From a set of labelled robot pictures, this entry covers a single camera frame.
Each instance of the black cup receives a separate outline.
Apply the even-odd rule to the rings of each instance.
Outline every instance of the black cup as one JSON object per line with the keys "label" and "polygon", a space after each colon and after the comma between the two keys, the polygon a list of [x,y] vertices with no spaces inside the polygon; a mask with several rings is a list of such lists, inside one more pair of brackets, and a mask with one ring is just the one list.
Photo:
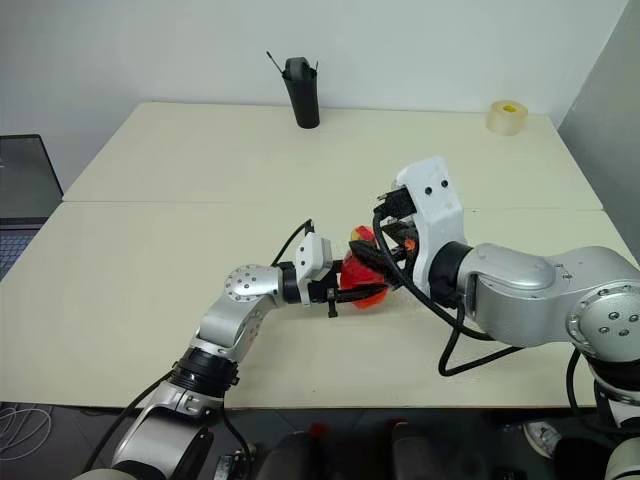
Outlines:
{"label": "black cup", "polygon": [[313,68],[311,78],[308,80],[291,80],[286,72],[282,74],[284,84],[289,91],[291,106],[296,116],[296,122],[302,128],[315,128],[320,124],[320,112],[318,111],[318,72]]}

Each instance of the silver robotic arm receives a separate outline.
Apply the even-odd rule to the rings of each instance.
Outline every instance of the silver robotic arm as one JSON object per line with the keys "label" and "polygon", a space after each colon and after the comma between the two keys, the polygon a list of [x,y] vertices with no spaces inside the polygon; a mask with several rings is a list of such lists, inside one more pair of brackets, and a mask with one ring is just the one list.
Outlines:
{"label": "silver robotic arm", "polygon": [[[381,284],[340,290],[340,262],[332,260],[329,241],[313,231],[310,221],[305,225],[294,263],[244,265],[227,276],[189,348],[119,443],[112,467],[87,472],[79,479],[196,478],[213,441],[207,427],[220,417],[226,421],[225,393],[238,383],[238,364],[265,316],[290,303],[328,303],[330,316],[335,316],[336,303],[366,298],[386,288]],[[250,459],[245,460],[233,468],[250,468]]]}
{"label": "silver robotic arm", "polygon": [[572,343],[611,400],[618,424],[630,412],[640,417],[629,407],[640,405],[640,272],[634,266],[603,247],[539,257],[493,244],[468,246],[442,158],[408,166],[395,186],[376,216],[386,219],[385,231],[415,231],[419,251],[404,272],[415,287],[445,307],[461,302],[468,319],[507,345]]}

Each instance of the white wall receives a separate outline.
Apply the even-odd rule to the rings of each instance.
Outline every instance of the white wall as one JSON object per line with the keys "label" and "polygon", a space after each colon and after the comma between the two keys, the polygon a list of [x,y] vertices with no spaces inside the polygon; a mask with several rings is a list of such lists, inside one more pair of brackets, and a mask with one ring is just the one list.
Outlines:
{"label": "white wall", "polygon": [[602,204],[640,261],[640,1],[627,6],[559,128]]}
{"label": "white wall", "polygon": [[0,133],[67,187],[143,99],[285,104],[264,51],[320,60],[325,106],[559,123],[626,0],[0,0]]}

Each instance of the white table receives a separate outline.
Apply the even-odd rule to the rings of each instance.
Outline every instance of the white table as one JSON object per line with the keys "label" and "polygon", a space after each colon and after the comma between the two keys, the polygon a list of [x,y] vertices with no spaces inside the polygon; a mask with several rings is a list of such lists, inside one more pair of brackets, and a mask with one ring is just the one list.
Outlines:
{"label": "white table", "polygon": [[[311,215],[344,252],[371,205],[287,211],[238,203],[65,203],[0,283],[0,398],[122,406],[185,350],[238,264],[267,264]],[[596,210],[466,210],[470,244],[549,255],[583,245],[632,259]],[[564,406],[570,347],[546,345],[454,378],[437,358],[449,328],[404,291],[380,307],[289,306],[265,320],[231,390],[236,407]],[[462,341],[454,362],[498,345]],[[581,365],[579,400],[593,404]]]}
{"label": "white table", "polygon": [[514,137],[487,130],[482,114],[320,117],[304,130],[289,107],[144,103],[64,199],[370,207],[400,169],[442,155],[466,208],[602,208],[543,115]]}

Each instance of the tape roll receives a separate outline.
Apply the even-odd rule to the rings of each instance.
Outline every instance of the tape roll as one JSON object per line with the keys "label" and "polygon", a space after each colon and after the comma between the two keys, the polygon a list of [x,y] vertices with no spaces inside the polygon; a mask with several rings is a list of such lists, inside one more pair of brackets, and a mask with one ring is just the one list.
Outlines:
{"label": "tape roll", "polygon": [[515,135],[526,124],[529,110],[521,103],[500,100],[491,105],[487,114],[487,128],[498,135]]}

